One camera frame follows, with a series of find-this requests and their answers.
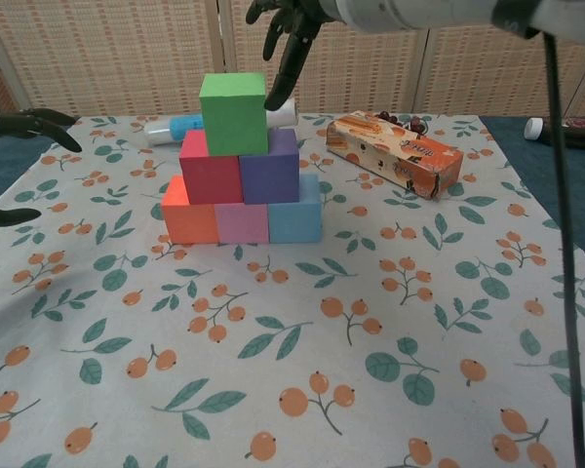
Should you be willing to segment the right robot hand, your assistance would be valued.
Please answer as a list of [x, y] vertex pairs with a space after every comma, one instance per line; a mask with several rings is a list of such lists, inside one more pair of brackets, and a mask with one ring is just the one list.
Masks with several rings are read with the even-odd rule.
[[271, 60], [280, 37], [288, 35], [278, 72], [264, 102], [266, 110], [276, 111], [291, 97], [322, 25], [341, 17], [334, 1], [255, 0], [247, 10], [246, 23], [254, 24], [270, 11], [275, 14], [266, 33], [262, 58]]

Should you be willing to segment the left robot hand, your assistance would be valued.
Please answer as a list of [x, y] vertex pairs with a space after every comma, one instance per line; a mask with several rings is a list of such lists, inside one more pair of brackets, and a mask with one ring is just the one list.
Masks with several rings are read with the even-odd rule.
[[[63, 148], [80, 153], [81, 145], [67, 132], [67, 126], [77, 122], [75, 117], [49, 108], [28, 108], [13, 113], [0, 113], [0, 137], [49, 137]], [[28, 223], [41, 216], [35, 209], [0, 209], [0, 227]]]

